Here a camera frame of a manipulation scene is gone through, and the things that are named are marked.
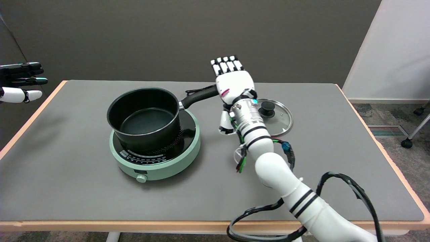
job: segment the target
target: floor vent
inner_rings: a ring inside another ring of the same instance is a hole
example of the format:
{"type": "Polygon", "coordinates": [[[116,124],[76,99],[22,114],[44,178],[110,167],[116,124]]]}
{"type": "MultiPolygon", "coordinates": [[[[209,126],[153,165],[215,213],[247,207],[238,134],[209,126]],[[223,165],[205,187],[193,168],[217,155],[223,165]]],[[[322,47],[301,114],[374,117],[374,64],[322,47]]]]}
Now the floor vent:
{"type": "Polygon", "coordinates": [[[408,136],[400,125],[368,125],[372,134],[379,138],[408,136]]]}

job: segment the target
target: pot handle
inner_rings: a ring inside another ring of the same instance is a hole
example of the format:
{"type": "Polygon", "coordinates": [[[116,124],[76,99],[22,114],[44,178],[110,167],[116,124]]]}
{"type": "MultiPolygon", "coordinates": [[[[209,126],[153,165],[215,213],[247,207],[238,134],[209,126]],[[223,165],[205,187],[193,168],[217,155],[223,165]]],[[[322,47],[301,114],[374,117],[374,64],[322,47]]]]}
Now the pot handle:
{"type": "Polygon", "coordinates": [[[218,95],[218,90],[216,89],[216,86],[195,92],[179,102],[179,109],[187,109],[191,106],[191,104],[195,102],[215,97],[216,95],[218,95]]]}

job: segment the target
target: blue connector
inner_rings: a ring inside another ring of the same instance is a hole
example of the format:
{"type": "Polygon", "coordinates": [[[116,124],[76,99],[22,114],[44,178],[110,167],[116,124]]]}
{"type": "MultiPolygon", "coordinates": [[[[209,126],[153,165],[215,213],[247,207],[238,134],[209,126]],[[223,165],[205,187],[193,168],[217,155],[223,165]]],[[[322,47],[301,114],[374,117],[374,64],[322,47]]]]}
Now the blue connector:
{"type": "Polygon", "coordinates": [[[285,152],[289,152],[289,151],[290,151],[290,148],[291,148],[290,143],[288,143],[288,142],[286,142],[286,141],[282,143],[282,149],[283,149],[285,152]]]}

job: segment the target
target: gray table top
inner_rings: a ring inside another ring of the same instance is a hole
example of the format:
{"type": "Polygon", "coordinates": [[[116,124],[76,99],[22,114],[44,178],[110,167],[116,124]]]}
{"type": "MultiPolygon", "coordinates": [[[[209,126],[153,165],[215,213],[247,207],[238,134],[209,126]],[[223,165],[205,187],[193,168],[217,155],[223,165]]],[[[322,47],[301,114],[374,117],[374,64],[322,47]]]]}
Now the gray table top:
{"type": "MultiPolygon", "coordinates": [[[[162,87],[178,99],[211,83],[69,81],[0,161],[0,220],[231,220],[270,204],[278,194],[260,184],[249,160],[242,174],[232,154],[236,136],[218,133],[221,100],[189,110],[201,125],[202,148],[183,172],[141,184],[125,175],[110,150],[110,103],[139,87],[162,87]]],[[[316,189],[323,173],[347,174],[364,188],[380,220],[424,216],[354,110],[333,84],[256,84],[261,98],[285,104],[292,129],[282,137],[295,150],[297,177],[316,189]]],[[[276,150],[282,154],[280,147],[276,150]]],[[[340,180],[322,197],[349,220],[372,220],[340,180]]],[[[287,209],[250,220],[295,220],[287,209]]]]}

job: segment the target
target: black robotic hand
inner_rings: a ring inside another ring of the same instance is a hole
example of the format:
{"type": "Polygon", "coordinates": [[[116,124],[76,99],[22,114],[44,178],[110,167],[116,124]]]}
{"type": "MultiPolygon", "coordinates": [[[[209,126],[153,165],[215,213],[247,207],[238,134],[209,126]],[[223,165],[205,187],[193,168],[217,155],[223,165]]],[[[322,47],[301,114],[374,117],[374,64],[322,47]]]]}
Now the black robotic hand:
{"type": "Polygon", "coordinates": [[[42,96],[41,91],[24,90],[20,87],[48,83],[46,78],[36,77],[42,73],[42,65],[38,62],[0,65],[0,103],[28,103],[40,98],[42,96]]]}

